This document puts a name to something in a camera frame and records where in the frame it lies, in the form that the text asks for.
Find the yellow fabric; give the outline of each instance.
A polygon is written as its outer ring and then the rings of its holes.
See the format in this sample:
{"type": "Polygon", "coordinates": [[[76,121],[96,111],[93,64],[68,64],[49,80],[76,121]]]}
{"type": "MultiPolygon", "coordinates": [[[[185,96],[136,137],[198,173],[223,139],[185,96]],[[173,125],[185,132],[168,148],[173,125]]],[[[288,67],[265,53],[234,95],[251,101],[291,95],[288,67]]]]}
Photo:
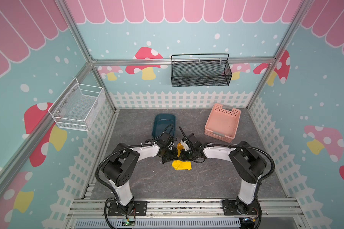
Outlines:
{"type": "Polygon", "coordinates": [[[13,209],[18,209],[21,213],[25,213],[31,204],[34,192],[20,191],[15,198],[13,209]]]}
{"type": "MultiPolygon", "coordinates": [[[[181,143],[179,143],[177,145],[177,156],[180,156],[181,149],[183,149],[183,145],[181,145],[181,143]]],[[[174,160],[172,162],[172,167],[175,170],[184,170],[184,169],[191,170],[191,162],[182,162],[180,160],[174,160]]]]}
{"type": "Polygon", "coordinates": [[[238,80],[239,79],[239,71],[236,71],[235,73],[232,73],[231,80],[238,80]]]}
{"type": "Polygon", "coordinates": [[[325,146],[321,142],[317,141],[316,139],[314,139],[313,141],[307,142],[307,146],[310,148],[311,152],[316,155],[318,155],[320,151],[325,148],[325,146]]]}
{"type": "Polygon", "coordinates": [[[109,81],[114,81],[114,80],[117,80],[117,77],[115,76],[115,73],[110,72],[110,73],[107,74],[107,79],[109,81]]]}
{"type": "Polygon", "coordinates": [[[50,143],[55,146],[57,151],[60,151],[60,149],[64,146],[66,139],[67,131],[61,130],[55,125],[50,134],[50,143]]]}
{"type": "Polygon", "coordinates": [[[273,86],[274,85],[274,80],[275,80],[275,77],[277,76],[278,74],[273,71],[270,76],[269,76],[269,79],[267,80],[267,85],[269,86],[273,86]]]}
{"type": "Polygon", "coordinates": [[[143,75],[142,75],[143,80],[154,80],[156,78],[156,74],[154,74],[153,67],[144,68],[142,72],[143,72],[143,75]]]}

